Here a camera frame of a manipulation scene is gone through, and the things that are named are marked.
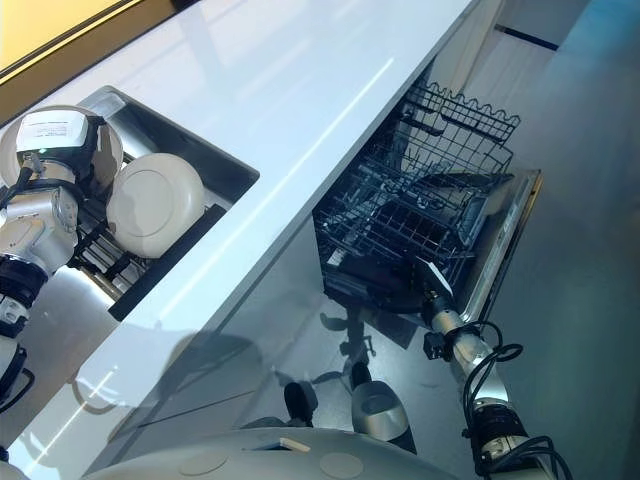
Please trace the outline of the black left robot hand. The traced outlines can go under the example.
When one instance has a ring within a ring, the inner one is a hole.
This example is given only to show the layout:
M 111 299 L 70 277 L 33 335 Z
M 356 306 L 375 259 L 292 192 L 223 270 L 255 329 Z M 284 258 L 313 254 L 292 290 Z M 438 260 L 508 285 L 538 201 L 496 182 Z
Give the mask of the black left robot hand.
M 110 187 L 123 160 L 118 135 L 101 116 L 69 106 L 28 113 L 15 138 L 18 164 L 41 178 L 72 182 L 89 195 Z

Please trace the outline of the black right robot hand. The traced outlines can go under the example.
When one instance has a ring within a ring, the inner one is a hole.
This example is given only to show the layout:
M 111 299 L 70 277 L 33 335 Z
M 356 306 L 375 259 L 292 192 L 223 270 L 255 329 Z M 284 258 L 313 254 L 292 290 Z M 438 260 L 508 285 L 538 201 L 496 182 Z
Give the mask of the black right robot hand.
M 364 288 L 377 308 L 394 314 L 419 314 L 439 300 L 453 305 L 451 287 L 433 262 L 410 256 L 389 262 L 374 257 L 350 257 L 339 272 Z

